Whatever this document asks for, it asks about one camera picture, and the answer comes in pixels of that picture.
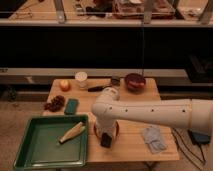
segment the red object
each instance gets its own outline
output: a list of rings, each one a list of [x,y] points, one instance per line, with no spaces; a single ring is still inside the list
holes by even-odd
[[[126,75],[124,81],[127,88],[131,91],[142,90],[142,88],[146,84],[146,79],[141,74],[137,73],[130,73]]]

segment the food container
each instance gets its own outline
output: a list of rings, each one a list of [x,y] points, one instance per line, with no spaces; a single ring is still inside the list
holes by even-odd
[[[60,145],[64,133],[83,122],[85,130]],[[14,162],[14,170],[57,169],[85,165],[88,139],[87,115],[41,116],[28,121]]]
[[[146,0],[114,0],[113,14],[117,18],[143,18]],[[175,9],[167,0],[155,0],[152,10],[153,19],[172,19]]]
[[[146,79],[137,73],[127,74],[124,81],[127,89],[130,91],[141,91],[146,84]]]

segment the light blue cloth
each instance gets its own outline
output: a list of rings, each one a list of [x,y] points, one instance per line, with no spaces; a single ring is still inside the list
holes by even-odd
[[[167,145],[165,144],[158,126],[151,125],[142,129],[141,135],[153,154],[167,149]]]

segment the table leg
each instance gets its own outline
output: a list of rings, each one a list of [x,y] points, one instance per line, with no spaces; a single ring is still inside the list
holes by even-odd
[[[149,171],[154,171],[155,167],[157,166],[158,162],[143,162],[147,168],[149,169]]]

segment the green tray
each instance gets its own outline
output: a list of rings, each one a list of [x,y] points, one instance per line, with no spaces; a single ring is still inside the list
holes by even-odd
[[[58,140],[80,121],[86,127],[84,132],[60,145]],[[25,129],[14,162],[14,170],[83,166],[86,161],[87,139],[87,115],[33,117]]]

